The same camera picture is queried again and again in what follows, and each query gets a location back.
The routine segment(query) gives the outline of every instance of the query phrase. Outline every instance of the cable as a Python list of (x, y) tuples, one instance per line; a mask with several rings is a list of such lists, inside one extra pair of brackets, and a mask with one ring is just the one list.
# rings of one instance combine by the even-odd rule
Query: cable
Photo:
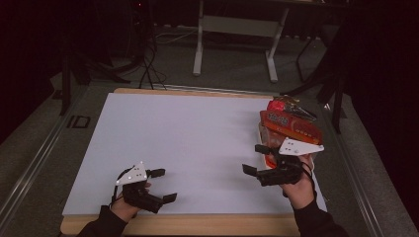
[(308, 178), (310, 178), (310, 181), (311, 181), (311, 185), (312, 185), (312, 187), (313, 187), (313, 194), (314, 194), (314, 198), (317, 198), (317, 191), (315, 190), (315, 183), (314, 183), (314, 179), (313, 179), (313, 177), (312, 177), (312, 173), (311, 174), (309, 174), (308, 173), (308, 171), (306, 171), (305, 169), (302, 169), (302, 172), (304, 172), (305, 173), (305, 175), (307, 175), (308, 176)]
[(151, 52), (152, 52), (152, 57), (151, 57), (151, 60), (150, 60), (150, 62), (148, 63), (148, 65), (147, 65), (147, 63), (146, 63), (146, 62), (145, 62), (145, 60), (144, 60), (144, 64), (145, 64), (145, 71), (144, 71), (144, 73), (142, 74), (141, 79), (139, 80), (139, 86), (138, 86), (138, 89), (141, 89), (142, 81), (144, 80), (145, 75), (147, 75), (147, 77), (148, 77), (148, 82), (150, 83), (150, 86), (151, 86), (151, 90), (154, 90), (153, 83), (151, 82), (150, 73), (149, 73), (148, 69), (150, 68), (151, 63), (153, 63), (153, 61), (154, 61), (155, 51), (153, 50), (153, 48), (151, 48), (151, 46), (150, 46), (150, 45), (148, 45), (147, 47), (151, 49)]
[(305, 165), (307, 168), (308, 168), (308, 170), (310, 170), (310, 174), (312, 174), (313, 172), (312, 172), (312, 170), (311, 170), (311, 168), (310, 168), (310, 166), (309, 165), (307, 165), (307, 163), (305, 163), (305, 162), (302, 162), (301, 161), (301, 164), (302, 165)]
[[(117, 180), (119, 180), (124, 174), (126, 174), (128, 171), (130, 171), (133, 168), (133, 166), (129, 169), (124, 170), (117, 178)], [(117, 191), (118, 191), (118, 186), (115, 186), (114, 188), (114, 194), (112, 195), (112, 199), (111, 199), (111, 203), (109, 203), (109, 207), (112, 206), (112, 204), (115, 203), (115, 201), (121, 199), (123, 196), (120, 196), (117, 198)]]
[(126, 71), (134, 68), (138, 64), (140, 64), (141, 58), (142, 58), (141, 56), (136, 55), (134, 60), (131, 63), (129, 63), (127, 65), (124, 65), (124, 66), (121, 66), (121, 67), (109, 68), (108, 70), (111, 71), (111, 72), (114, 72), (114, 73), (126, 72)]
[(122, 75), (122, 77), (128, 76), (129, 74), (132, 74), (132, 73), (134, 73), (134, 72), (138, 71), (138, 69), (139, 69), (139, 68), (141, 68), (141, 67), (142, 67), (141, 65), (138, 65), (138, 66), (137, 66), (137, 67), (135, 67), (132, 71), (127, 72), (126, 74)]
[[(157, 83), (161, 84), (163, 86), (164, 90), (167, 91), (166, 86), (163, 84), (163, 82), (166, 81), (167, 76), (164, 73), (161, 73), (161, 72), (157, 71), (152, 64), (150, 64), (150, 68), (154, 72), (155, 77), (157, 78)], [(161, 80), (157, 73), (160, 73), (161, 75), (163, 75), (164, 79)]]
[(159, 35), (157, 35), (157, 36), (155, 36), (156, 38), (159, 38), (159, 37), (163, 37), (163, 36), (182, 36), (182, 35), (184, 35), (185, 33), (161, 33), (161, 34), (159, 34)]
[(314, 161), (313, 161), (313, 158), (312, 158), (312, 156), (310, 157), (311, 159), (311, 165), (313, 165), (313, 168), (311, 168), (311, 173), (313, 173), (314, 172)]
[(176, 40), (179, 40), (179, 39), (181, 39), (181, 38), (185, 38), (185, 37), (187, 37), (187, 36), (190, 36), (191, 34), (193, 34), (193, 33), (196, 33), (197, 31), (192, 31), (192, 32), (189, 32), (189, 33), (187, 33), (187, 34), (184, 34), (184, 35), (182, 35), (182, 36), (180, 36), (180, 37), (177, 37), (177, 38), (174, 38), (174, 39), (171, 39), (171, 40), (168, 40), (168, 41), (158, 41), (157, 43), (159, 43), (159, 44), (165, 44), (165, 43), (169, 43), (169, 42), (173, 42), (173, 41), (176, 41)]

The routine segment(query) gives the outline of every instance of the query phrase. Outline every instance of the black fabric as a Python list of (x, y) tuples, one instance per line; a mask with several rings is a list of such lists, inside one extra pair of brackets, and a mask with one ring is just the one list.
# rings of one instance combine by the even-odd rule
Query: black fabric
[(61, 67), (56, 7), (50, 0), (0, 4), (0, 143), (53, 92), (49, 78)]
[(329, 47), (333, 39), (335, 39), (336, 33), (339, 30), (337, 25), (324, 25), (320, 29), (320, 38), (326, 47)]
[(102, 205), (99, 218), (89, 222), (77, 237), (120, 237), (126, 225), (108, 206)]
[(369, 14), (365, 47), (347, 92), (402, 202), (419, 229), (417, 3), (377, 3)]
[(329, 213), (318, 208), (315, 200), (305, 208), (295, 209), (293, 212), (302, 237), (349, 236), (345, 229), (334, 222)]

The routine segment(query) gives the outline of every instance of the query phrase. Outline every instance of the gray floor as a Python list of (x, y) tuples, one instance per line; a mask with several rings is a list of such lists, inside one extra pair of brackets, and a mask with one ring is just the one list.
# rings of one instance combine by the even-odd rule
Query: gray floor
[[(162, 32), (179, 33), (182, 36), (193, 30), (163, 29)], [(243, 38), (233, 38), (230, 43), (222, 43), (223, 37), (207, 35), (200, 77), (192, 75), (195, 36), (191, 34), (187, 38), (173, 39), (164, 36), (157, 38), (159, 44), (152, 65), (158, 73), (152, 73), (151, 76), (154, 86), (159, 89), (163, 89), (158, 82), (160, 80), (172, 90), (188, 87), (206, 91), (216, 89), (278, 95), (280, 91), (301, 85), (293, 63), (304, 45), (298, 39), (282, 39), (280, 42), (275, 56), (280, 81), (276, 84), (269, 81), (265, 64), (264, 50), (270, 46), (269, 39), (246, 39), (247, 42), (242, 43)], [(301, 60), (304, 76), (315, 68), (324, 50), (318, 40), (307, 50)], [(74, 102), (68, 114), (60, 117), (60, 101), (48, 99), (2, 144), (2, 203), (7, 202), (15, 183), (31, 162), (41, 160), (40, 171), (32, 174), (33, 181), (27, 182), (28, 186), (23, 189), (27, 191), (23, 194), (24, 198), (17, 200), (16, 208), (6, 215), (6, 223), (2, 222), (6, 226), (3, 236), (59, 234), (61, 212), (107, 94), (119, 87), (137, 87), (143, 71), (143, 68), (139, 68), (122, 74), (125, 79), (132, 81), (130, 85), (116, 84), (98, 76), (88, 87), (73, 85)], [(57, 88), (59, 80), (60, 74), (51, 78)], [(342, 135), (338, 135), (330, 126), (328, 111), (315, 102), (318, 89), (313, 88), (297, 97), (304, 107), (316, 112), (320, 118), (316, 125), (324, 132), (327, 152), (316, 158), (316, 176), (335, 220), (351, 236), (419, 236), (350, 98), (344, 98), (345, 117), (341, 119)], [(68, 128), (66, 125), (71, 116), (90, 117), (92, 120), (86, 129)]]

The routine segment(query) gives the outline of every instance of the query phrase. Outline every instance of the white paper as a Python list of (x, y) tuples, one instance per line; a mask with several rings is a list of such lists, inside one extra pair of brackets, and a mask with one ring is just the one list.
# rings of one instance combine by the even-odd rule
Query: white paper
[(242, 164), (265, 169), (254, 146), (259, 112), (268, 102), (109, 94), (63, 215), (99, 213), (111, 201), (118, 175), (140, 161), (146, 169), (166, 170), (149, 180), (152, 195), (178, 194), (159, 214), (293, 212), (279, 186), (261, 187), (242, 172)]

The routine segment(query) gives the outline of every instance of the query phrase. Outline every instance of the black cable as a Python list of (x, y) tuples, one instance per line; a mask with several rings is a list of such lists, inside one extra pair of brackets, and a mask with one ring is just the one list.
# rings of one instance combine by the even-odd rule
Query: black cable
[[(167, 88), (166, 88), (166, 86), (163, 83), (163, 82), (166, 81), (167, 75), (164, 74), (164, 73), (162, 73), (162, 72), (157, 71), (152, 64), (150, 64), (150, 69), (154, 72), (154, 75), (157, 78), (157, 82), (156, 83), (161, 84), (163, 86), (163, 88), (167, 91)], [(160, 77), (158, 76), (158, 73), (161, 74), (164, 77), (163, 80), (160, 79)]]
[[(124, 174), (126, 174), (128, 171), (130, 171), (132, 168), (126, 169), (124, 170), (117, 178), (117, 180), (119, 180)], [(109, 203), (109, 207), (111, 207), (115, 201), (119, 200), (122, 197), (117, 198), (117, 191), (118, 191), (118, 186), (114, 187), (114, 194), (112, 195), (112, 199), (111, 199), (111, 203)]]
[(114, 73), (123, 73), (126, 72), (128, 70), (131, 70), (132, 68), (134, 68), (135, 66), (138, 66), (142, 61), (142, 56), (136, 55), (134, 57), (134, 60), (124, 66), (120, 66), (120, 67), (114, 67), (114, 68), (108, 68), (109, 71), (114, 72)]
[(138, 65), (138, 66), (137, 66), (137, 67), (135, 67), (132, 71), (127, 72), (126, 74), (122, 75), (122, 77), (128, 76), (129, 74), (132, 74), (132, 73), (134, 73), (134, 72), (138, 71), (138, 69), (139, 69), (139, 68), (141, 68), (141, 67), (142, 67), (141, 65)]
[[(311, 171), (311, 168), (306, 163), (301, 162), (301, 166), (302, 165), (306, 165), (310, 169), (310, 171)], [(302, 172), (304, 172), (304, 174), (307, 175), (308, 178), (310, 178), (311, 185), (313, 187), (314, 198), (317, 198), (317, 191), (315, 190), (315, 183), (314, 183), (314, 179), (312, 177), (312, 175), (313, 175), (312, 172), (308, 173), (308, 171), (306, 171), (304, 168), (302, 168)]]
[(151, 64), (152, 64), (152, 63), (153, 63), (153, 61), (154, 61), (155, 51), (154, 51), (154, 49), (153, 49), (153, 48), (151, 48), (151, 46), (150, 46), (150, 45), (148, 45), (147, 47), (151, 49), (151, 52), (152, 52), (152, 57), (151, 57), (151, 60), (150, 60), (150, 62), (148, 63), (148, 65), (147, 65), (147, 63), (146, 63), (146, 62), (145, 62), (145, 60), (144, 60), (144, 64), (145, 64), (145, 71), (144, 71), (144, 73), (142, 74), (141, 79), (140, 79), (140, 81), (139, 81), (139, 86), (138, 86), (138, 89), (141, 89), (142, 81), (144, 80), (145, 75), (147, 75), (147, 77), (148, 77), (148, 81), (149, 81), (150, 86), (151, 86), (151, 90), (154, 90), (154, 88), (153, 88), (153, 83), (151, 82), (151, 77), (150, 77), (150, 73), (149, 73), (149, 71), (148, 71), (148, 70), (149, 70), (149, 68), (150, 68)]
[(310, 172), (311, 172), (311, 167), (309, 165), (307, 165), (307, 163), (301, 161), (301, 164), (302, 165), (305, 165), (310, 170)]

